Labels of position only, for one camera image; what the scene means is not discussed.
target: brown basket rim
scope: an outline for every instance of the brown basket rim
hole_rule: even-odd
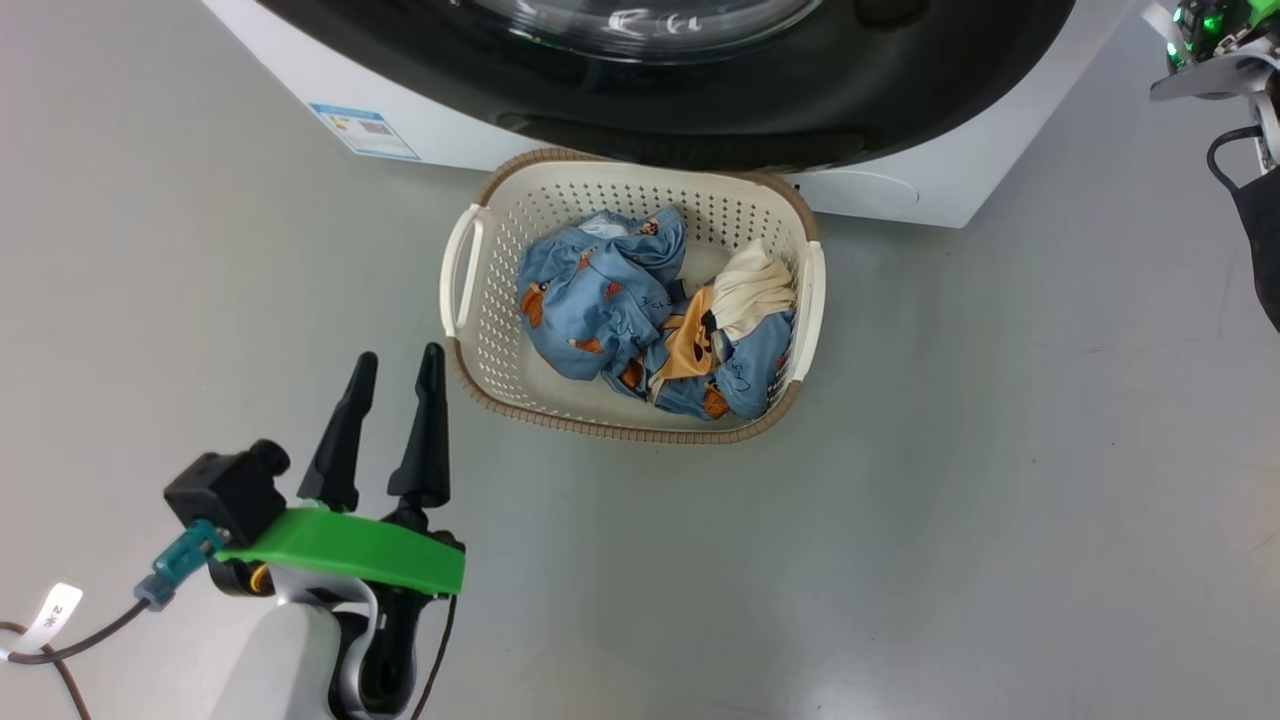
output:
[[[611,160],[608,158],[598,158],[595,155],[586,155],[584,152],[576,152],[573,150],[563,150],[559,147],[548,147],[543,150],[532,150],[522,155],[517,155],[511,160],[503,163],[500,168],[489,176],[484,186],[480,188],[480,193],[476,196],[476,204],[488,208],[489,200],[493,197],[494,191],[504,183],[511,176],[517,172],[541,163],[621,163],[620,160]],[[745,179],[755,184],[769,188],[778,195],[781,195],[800,217],[800,223],[804,227],[805,240],[809,242],[818,242],[818,220],[813,215],[813,210],[809,205],[800,197],[796,190],[776,176],[769,176],[764,173],[714,173],[731,178]],[[462,388],[467,391],[481,407],[497,413],[504,418],[513,418],[516,420],[522,420],[526,423],[532,423],[544,428],[553,428],[557,430],[567,430],[572,433],[593,436],[593,437],[607,437],[612,439],[623,439],[631,442],[649,442],[657,445],[730,445],[735,442],[741,442],[750,439],[764,430],[768,430],[786,415],[787,410],[796,401],[796,396],[800,393],[800,386],[804,384],[803,380],[791,380],[787,383],[782,397],[773,404],[773,407],[764,414],[764,416],[748,423],[740,428],[733,428],[731,430],[652,430],[652,429],[639,429],[639,428],[623,428],[618,425],[607,425],[602,423],[589,423],[586,420],[573,420],[570,418],[561,418],[558,415],[552,415],[548,413],[539,413],[536,410],[526,410],[524,407],[516,407],[503,402],[480,387],[480,384],[471,377],[471,372],[467,369],[466,361],[462,357],[462,342],[456,338],[449,338],[449,365],[453,366],[454,374]]]

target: washing machine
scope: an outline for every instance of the washing machine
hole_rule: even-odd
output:
[[[787,174],[818,211],[961,227],[1116,0],[205,0],[351,151],[492,170],[558,145]]]

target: qr code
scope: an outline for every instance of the qr code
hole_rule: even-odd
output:
[[[360,127],[365,128],[365,132],[371,132],[374,135],[396,135],[392,132],[392,128],[384,126],[383,123],[366,123],[365,120],[360,120]]]

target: black cable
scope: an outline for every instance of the black cable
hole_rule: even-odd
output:
[[[1226,190],[1230,192],[1235,192],[1236,190],[1240,190],[1240,187],[1234,182],[1231,182],[1231,178],[1226,177],[1226,173],[1224,173],[1222,169],[1217,167],[1217,151],[1221,150],[1222,146],[1226,145],[1228,142],[1235,142],[1238,140],[1248,140],[1251,137],[1262,137],[1262,128],[1258,126],[1249,126],[1245,128],[1236,128],[1233,131],[1228,131],[1217,136],[1217,140],[1215,140],[1213,143],[1208,146],[1208,155],[1204,159],[1208,163],[1208,172],[1213,173],[1213,177],[1217,178],[1217,182],[1222,183],[1222,186],[1226,187]]]
[[[26,625],[19,625],[18,623],[0,621],[0,630],[8,630],[19,635],[27,634]],[[47,644],[40,650],[45,651],[45,655],[58,652]],[[72,702],[76,705],[76,714],[81,716],[81,720],[93,720],[88,715],[88,705],[84,703],[84,696],[79,693],[79,685],[76,684],[76,678],[72,678],[72,671],[67,667],[67,664],[61,660],[55,660],[54,669],[61,675],[63,684],[67,685],[67,694],[72,696]]]
[[[422,696],[417,698],[417,707],[413,708],[413,714],[410,715],[408,720],[419,720],[422,716],[422,708],[426,707],[426,698],[431,697],[431,687],[435,685],[435,676],[440,673],[440,664],[444,662],[444,651],[449,647],[449,635],[453,634],[453,614],[458,610],[458,596],[449,598],[449,616],[444,620],[444,634],[440,635],[440,650],[435,653],[435,664],[431,665],[431,673],[426,676],[426,685],[422,688]]]
[[[9,662],[15,662],[18,665],[47,665],[50,662],[58,662],[59,660],[67,660],[73,655],[79,655],[86,650],[96,646],[97,643],[105,641],[106,638],[114,635],[116,630],[128,625],[129,621],[132,621],[134,618],[138,616],[138,614],[146,610],[148,605],[150,603],[147,601],[140,600],[137,605],[125,611],[124,615],[116,618],[114,623],[93,633],[92,635],[82,639],[76,644],[67,646],[56,652],[46,652],[45,655],[26,655],[22,652],[12,652],[9,653]]]

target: green plastic part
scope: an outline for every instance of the green plastic part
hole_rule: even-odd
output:
[[[1280,0],[1249,0],[1253,14],[1249,15],[1249,26],[1258,27],[1258,23],[1280,10]]]
[[[466,556],[412,530],[324,509],[285,510],[244,550],[218,559],[266,562],[360,578],[425,594],[458,594]]]

